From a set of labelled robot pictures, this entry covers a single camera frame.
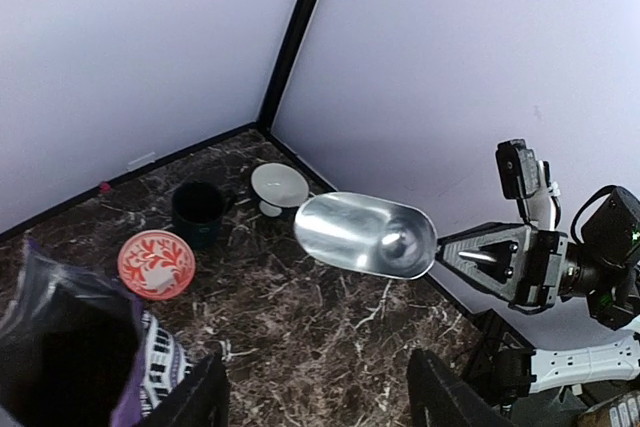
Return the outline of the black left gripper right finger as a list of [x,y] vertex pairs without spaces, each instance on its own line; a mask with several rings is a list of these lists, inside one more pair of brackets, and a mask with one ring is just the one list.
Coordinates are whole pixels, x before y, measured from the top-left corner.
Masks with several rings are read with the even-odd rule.
[[411,353],[407,383],[413,426],[513,426],[431,350]]

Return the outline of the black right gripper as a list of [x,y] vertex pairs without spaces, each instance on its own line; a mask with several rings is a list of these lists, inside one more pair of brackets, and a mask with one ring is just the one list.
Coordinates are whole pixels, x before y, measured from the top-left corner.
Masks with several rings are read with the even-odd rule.
[[512,300],[518,312],[554,306],[568,237],[525,224],[488,222],[438,239],[436,260],[476,290]]

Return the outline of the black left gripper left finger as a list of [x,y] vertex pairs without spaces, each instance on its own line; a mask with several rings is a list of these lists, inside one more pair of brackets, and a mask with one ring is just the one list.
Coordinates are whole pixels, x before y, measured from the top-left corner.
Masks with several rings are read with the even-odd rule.
[[229,425],[230,382],[219,353],[202,358],[170,394],[144,418],[145,427]]

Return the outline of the purple pet food bag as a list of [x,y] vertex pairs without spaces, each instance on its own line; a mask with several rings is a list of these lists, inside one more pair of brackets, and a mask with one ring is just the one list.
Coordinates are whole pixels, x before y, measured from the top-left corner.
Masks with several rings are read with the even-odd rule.
[[120,283],[25,245],[1,317],[2,425],[134,426],[192,369]]

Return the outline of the silver metal scoop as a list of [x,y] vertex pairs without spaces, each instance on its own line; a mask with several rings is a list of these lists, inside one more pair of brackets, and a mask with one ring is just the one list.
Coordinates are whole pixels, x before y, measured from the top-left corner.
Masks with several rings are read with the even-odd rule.
[[301,205],[294,233],[314,259],[340,269],[414,280],[436,262],[436,228],[421,210],[349,192],[317,195]]

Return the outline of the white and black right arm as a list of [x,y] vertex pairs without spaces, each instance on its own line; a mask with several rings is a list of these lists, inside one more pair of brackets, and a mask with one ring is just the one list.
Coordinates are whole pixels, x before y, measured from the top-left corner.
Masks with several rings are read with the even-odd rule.
[[[437,261],[512,310],[538,315],[557,301],[585,299],[589,315],[611,330],[639,331],[639,201],[608,185],[600,206],[568,233],[531,222],[490,222],[439,239]],[[632,380],[639,340],[573,350],[506,346],[491,355],[489,398],[502,406],[576,383]]]

